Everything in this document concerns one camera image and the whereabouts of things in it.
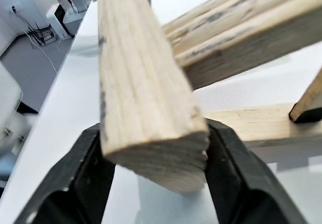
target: wooden stick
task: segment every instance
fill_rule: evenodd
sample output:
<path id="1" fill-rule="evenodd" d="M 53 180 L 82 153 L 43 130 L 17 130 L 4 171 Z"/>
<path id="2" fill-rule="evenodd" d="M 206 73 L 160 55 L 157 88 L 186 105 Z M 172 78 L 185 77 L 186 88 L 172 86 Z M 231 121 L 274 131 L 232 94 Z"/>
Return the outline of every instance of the wooden stick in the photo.
<path id="1" fill-rule="evenodd" d="M 229 0 L 167 35 L 177 55 L 288 0 Z"/>
<path id="2" fill-rule="evenodd" d="M 322 40 L 322 0 L 289 0 L 176 55 L 194 89 Z"/>
<path id="3" fill-rule="evenodd" d="M 103 155 L 170 190 L 204 186 L 208 128 L 147 0 L 98 0 Z"/>
<path id="4" fill-rule="evenodd" d="M 195 7 L 181 17 L 171 21 L 170 23 L 163 26 L 164 32 L 168 35 L 172 31 L 184 26 L 186 23 L 191 22 L 200 15 L 228 2 L 230 0 L 208 0 L 207 2 Z"/>
<path id="5" fill-rule="evenodd" d="M 216 111 L 205 117 L 233 128 L 247 147 L 322 142 L 322 122 L 294 124 L 288 118 L 292 105 Z"/>
<path id="6" fill-rule="evenodd" d="M 295 123 L 322 120 L 322 69 L 301 99 L 294 105 L 289 116 Z"/>

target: white tabletop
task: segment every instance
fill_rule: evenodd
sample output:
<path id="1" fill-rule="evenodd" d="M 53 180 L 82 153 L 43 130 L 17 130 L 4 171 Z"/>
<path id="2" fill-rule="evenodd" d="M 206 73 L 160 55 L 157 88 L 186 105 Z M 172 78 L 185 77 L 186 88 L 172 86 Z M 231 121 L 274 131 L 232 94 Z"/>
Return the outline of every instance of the white tabletop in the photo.
<path id="1" fill-rule="evenodd" d="M 165 23 L 203 1 L 152 0 L 152 7 Z M 92 3 L 74 44 L 97 37 L 97 30 L 97 4 Z M 199 89 L 195 95 L 203 111 L 296 102 L 321 67 L 321 52 L 321 44 L 311 46 Z M 69 54 L 1 199 L 1 224 L 13 223 L 48 170 L 70 150 L 84 129 L 97 122 L 98 58 Z M 276 173 L 309 223 L 320 223 L 322 144 L 262 147 L 255 152 Z M 103 223 L 214 224 L 217 219 L 207 188 L 180 195 L 117 166 Z"/>

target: gray floor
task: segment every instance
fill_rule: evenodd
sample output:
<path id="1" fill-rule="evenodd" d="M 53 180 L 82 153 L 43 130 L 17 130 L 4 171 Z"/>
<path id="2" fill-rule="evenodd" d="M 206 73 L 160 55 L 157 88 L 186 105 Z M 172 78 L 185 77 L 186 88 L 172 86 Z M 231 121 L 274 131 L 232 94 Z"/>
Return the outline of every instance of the gray floor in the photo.
<path id="1" fill-rule="evenodd" d="M 57 50 L 58 43 L 59 40 L 41 47 L 57 71 L 65 59 L 65 55 Z M 71 43 L 72 39 L 63 40 L 59 49 L 68 53 Z M 0 61 L 22 88 L 23 102 L 39 111 L 56 77 L 49 60 L 39 49 L 33 49 L 29 38 L 23 36 L 11 44 Z"/>

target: power outlet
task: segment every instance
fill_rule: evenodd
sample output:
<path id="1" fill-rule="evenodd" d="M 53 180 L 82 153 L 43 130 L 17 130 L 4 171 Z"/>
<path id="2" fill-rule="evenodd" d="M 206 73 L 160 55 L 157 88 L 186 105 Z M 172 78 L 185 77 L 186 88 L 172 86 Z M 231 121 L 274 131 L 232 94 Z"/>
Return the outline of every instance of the power outlet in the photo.
<path id="1" fill-rule="evenodd" d="M 14 3 L 13 5 L 8 5 L 5 7 L 5 10 L 9 13 L 9 14 L 13 14 L 14 12 L 12 11 L 12 7 L 15 7 L 16 12 L 22 11 L 23 7 L 21 6 L 20 3 Z"/>

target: clamp jaw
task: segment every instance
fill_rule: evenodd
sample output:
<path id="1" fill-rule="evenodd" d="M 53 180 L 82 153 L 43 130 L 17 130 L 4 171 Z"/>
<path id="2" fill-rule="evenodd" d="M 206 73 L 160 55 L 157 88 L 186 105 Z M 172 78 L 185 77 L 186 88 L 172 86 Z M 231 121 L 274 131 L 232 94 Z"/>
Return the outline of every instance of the clamp jaw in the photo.
<path id="1" fill-rule="evenodd" d="M 269 168 L 228 126 L 207 120 L 205 170 L 220 224 L 306 224 Z M 48 172 L 16 224 L 100 224 L 115 165 L 101 153 L 99 124 Z"/>

